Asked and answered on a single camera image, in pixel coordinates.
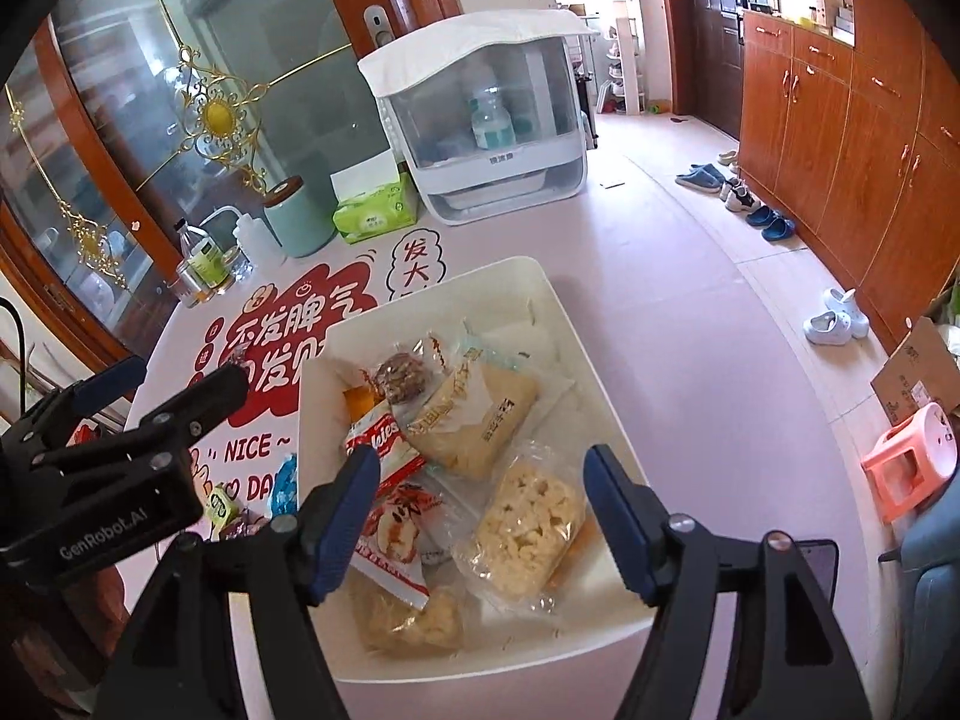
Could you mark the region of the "white shoes pair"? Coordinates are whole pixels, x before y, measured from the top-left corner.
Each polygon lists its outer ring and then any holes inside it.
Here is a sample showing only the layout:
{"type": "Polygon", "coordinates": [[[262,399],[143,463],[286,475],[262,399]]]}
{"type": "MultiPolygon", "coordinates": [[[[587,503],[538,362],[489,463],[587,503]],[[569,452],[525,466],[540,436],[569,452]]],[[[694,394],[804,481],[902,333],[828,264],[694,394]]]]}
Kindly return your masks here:
{"type": "Polygon", "coordinates": [[[817,346],[843,346],[869,335],[869,317],[857,305],[854,289],[828,288],[823,291],[822,310],[804,322],[807,341],[817,346]]]}

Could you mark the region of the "brown round cake packet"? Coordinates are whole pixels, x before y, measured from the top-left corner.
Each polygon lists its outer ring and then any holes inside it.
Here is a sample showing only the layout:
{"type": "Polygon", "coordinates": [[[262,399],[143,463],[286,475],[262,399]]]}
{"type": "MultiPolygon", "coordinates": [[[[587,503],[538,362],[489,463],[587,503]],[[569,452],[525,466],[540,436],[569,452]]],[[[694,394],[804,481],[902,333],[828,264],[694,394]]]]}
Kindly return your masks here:
{"type": "Polygon", "coordinates": [[[407,405],[433,387],[438,367],[420,351],[400,349],[381,361],[370,374],[374,390],[391,406],[407,405]]]}

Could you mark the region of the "red white shrimp snack bag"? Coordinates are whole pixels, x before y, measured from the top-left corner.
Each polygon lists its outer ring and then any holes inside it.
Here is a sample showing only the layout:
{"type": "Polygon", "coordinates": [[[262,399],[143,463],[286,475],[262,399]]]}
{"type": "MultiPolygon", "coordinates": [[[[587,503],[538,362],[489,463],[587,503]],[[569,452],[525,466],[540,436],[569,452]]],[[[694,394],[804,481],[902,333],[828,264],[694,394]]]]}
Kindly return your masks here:
{"type": "Polygon", "coordinates": [[[454,546],[478,523],[478,511],[434,476],[407,479],[366,517],[350,567],[416,611],[431,598],[427,570],[448,564],[454,546]]]}

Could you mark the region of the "pink plastic stool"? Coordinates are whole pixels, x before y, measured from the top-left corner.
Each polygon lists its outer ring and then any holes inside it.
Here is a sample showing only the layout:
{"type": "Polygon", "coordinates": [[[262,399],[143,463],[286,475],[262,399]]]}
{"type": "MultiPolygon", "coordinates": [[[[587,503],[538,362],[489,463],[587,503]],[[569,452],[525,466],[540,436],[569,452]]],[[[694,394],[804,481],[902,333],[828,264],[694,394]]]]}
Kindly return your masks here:
{"type": "Polygon", "coordinates": [[[957,466],[957,437],[946,411],[935,401],[890,427],[861,460],[885,525],[939,493],[957,466]]]}

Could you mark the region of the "red cookies packet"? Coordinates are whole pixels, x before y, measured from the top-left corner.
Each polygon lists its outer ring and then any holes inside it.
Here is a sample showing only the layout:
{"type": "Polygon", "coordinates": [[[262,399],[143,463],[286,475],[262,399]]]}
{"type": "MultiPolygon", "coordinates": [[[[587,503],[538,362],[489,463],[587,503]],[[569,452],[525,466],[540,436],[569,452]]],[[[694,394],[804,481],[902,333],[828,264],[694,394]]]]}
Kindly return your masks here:
{"type": "Polygon", "coordinates": [[[381,465],[379,497],[389,494],[405,479],[420,472],[427,459],[410,444],[394,416],[392,406],[381,400],[366,415],[353,422],[345,437],[345,452],[351,454],[358,445],[369,445],[381,465]]]}

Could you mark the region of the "blue snack packet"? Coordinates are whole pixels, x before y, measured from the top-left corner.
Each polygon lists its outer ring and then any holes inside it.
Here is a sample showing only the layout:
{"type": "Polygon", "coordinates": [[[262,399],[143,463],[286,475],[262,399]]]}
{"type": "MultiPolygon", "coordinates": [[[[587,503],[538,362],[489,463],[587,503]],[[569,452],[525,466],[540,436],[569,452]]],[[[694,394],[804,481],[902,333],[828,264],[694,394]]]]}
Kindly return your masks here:
{"type": "Polygon", "coordinates": [[[274,476],[274,489],[270,494],[270,517],[295,515],[298,507],[298,456],[288,454],[274,476]]]}

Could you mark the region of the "clear bag of crackers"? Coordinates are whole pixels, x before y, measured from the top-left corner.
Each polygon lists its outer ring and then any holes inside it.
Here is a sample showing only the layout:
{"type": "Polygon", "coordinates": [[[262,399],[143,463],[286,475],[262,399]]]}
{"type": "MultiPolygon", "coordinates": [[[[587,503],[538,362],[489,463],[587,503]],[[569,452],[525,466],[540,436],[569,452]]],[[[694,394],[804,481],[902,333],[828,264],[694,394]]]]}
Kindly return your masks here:
{"type": "Polygon", "coordinates": [[[574,382],[464,341],[449,374],[407,422],[405,437],[431,463],[470,481],[487,481],[514,439],[530,436],[574,382]]]}

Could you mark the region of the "cardboard box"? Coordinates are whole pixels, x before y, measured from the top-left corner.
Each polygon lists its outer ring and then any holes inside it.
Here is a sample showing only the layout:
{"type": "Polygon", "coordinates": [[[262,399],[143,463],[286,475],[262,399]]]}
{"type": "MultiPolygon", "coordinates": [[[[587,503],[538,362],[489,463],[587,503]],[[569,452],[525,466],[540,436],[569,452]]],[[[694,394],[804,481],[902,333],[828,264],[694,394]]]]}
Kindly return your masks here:
{"type": "Polygon", "coordinates": [[[958,366],[929,317],[914,322],[913,330],[872,379],[872,390],[892,424],[913,416],[930,403],[946,411],[958,410],[958,366]]]}

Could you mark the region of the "clear bag rice cracker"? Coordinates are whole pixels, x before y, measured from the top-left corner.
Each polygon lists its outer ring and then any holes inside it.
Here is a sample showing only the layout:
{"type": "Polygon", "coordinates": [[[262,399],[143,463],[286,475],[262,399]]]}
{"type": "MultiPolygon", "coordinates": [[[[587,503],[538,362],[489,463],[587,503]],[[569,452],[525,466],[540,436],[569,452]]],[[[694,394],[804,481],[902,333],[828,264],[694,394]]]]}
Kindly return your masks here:
{"type": "Polygon", "coordinates": [[[587,520],[573,461],[528,440],[498,476],[473,532],[452,548],[467,590],[498,610],[551,614],[556,573],[587,520]]]}

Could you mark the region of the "white bottle sterilizer cabinet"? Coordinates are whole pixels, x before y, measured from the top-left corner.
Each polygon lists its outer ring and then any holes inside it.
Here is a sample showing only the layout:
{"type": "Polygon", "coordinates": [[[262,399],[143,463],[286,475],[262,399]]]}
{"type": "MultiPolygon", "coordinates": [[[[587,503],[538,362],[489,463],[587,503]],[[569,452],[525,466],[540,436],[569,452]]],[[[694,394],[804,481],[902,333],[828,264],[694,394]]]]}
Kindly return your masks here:
{"type": "Polygon", "coordinates": [[[587,122],[571,49],[592,36],[561,8],[476,11],[358,60],[430,215],[464,226],[581,192],[587,122]]]}

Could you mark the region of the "white squeeze bottle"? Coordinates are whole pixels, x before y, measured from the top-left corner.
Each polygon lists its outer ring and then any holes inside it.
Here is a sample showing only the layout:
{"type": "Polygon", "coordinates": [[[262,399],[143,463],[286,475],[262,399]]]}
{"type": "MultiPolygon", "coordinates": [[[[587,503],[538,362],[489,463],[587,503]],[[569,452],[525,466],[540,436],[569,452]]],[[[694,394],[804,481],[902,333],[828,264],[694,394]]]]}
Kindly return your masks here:
{"type": "Polygon", "coordinates": [[[233,205],[212,211],[200,227],[221,247],[229,271],[238,281],[252,277],[256,270],[275,270],[286,260],[265,220],[233,205]]]}

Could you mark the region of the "yellow egg-yolk snack bag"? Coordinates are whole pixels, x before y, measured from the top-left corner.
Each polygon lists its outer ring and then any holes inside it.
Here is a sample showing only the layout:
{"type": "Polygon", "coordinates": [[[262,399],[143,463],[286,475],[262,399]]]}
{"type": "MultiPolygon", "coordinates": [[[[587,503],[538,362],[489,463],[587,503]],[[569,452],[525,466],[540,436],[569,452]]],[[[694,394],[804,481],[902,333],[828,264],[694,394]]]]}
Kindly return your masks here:
{"type": "Polygon", "coordinates": [[[358,572],[348,575],[348,596],[359,639],[390,656],[451,655],[472,642],[478,601],[460,583],[441,583],[417,610],[358,572]]]}

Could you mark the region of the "teal canister with wooden lid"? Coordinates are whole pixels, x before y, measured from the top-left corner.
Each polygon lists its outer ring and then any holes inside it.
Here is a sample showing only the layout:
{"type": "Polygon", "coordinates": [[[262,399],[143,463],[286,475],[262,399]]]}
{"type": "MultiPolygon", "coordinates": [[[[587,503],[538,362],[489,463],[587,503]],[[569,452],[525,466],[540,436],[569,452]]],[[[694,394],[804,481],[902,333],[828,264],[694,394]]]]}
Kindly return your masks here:
{"type": "Polygon", "coordinates": [[[263,213],[288,257],[302,259],[335,238],[334,207],[314,200],[301,176],[286,177],[263,197],[263,213]]]}

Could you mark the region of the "wooden cabinet wall unit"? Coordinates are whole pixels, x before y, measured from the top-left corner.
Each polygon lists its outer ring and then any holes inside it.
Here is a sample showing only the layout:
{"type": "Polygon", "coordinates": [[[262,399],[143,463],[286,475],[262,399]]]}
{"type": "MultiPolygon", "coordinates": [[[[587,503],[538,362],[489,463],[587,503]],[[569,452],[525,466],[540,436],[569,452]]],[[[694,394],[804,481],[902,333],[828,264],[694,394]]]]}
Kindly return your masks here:
{"type": "Polygon", "coordinates": [[[958,76],[907,0],[853,0],[844,44],[745,16],[739,171],[893,349],[958,265],[958,76]]]}

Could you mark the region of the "blue slippers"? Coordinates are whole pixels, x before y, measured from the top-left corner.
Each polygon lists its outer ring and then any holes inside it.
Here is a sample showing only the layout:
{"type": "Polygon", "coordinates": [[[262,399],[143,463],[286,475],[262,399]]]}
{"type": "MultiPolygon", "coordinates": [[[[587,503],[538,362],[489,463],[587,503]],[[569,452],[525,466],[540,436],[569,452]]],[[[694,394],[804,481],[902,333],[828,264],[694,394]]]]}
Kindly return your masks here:
{"type": "Polygon", "coordinates": [[[748,226],[761,232],[761,237],[768,242],[782,242],[791,239],[796,234],[796,223],[779,213],[771,206],[763,205],[745,216],[748,226]]]}

